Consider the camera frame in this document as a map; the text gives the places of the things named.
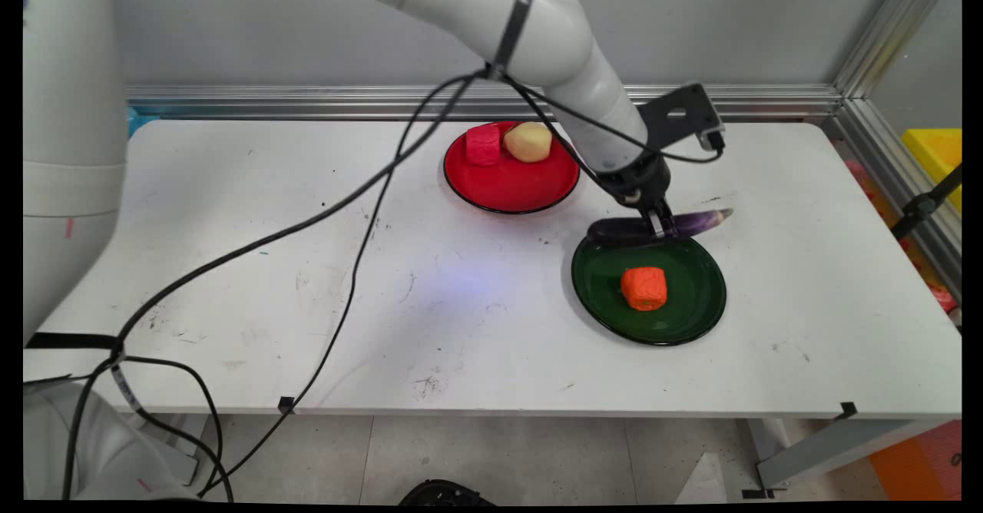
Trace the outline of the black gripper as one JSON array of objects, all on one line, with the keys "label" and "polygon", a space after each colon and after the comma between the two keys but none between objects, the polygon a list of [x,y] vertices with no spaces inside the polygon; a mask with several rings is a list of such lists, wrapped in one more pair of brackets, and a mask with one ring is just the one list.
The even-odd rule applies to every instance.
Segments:
[{"label": "black gripper", "polygon": [[666,201],[671,174],[663,154],[642,153],[624,169],[596,173],[597,181],[605,192],[621,206],[647,210],[650,238],[678,236],[677,220]]}]

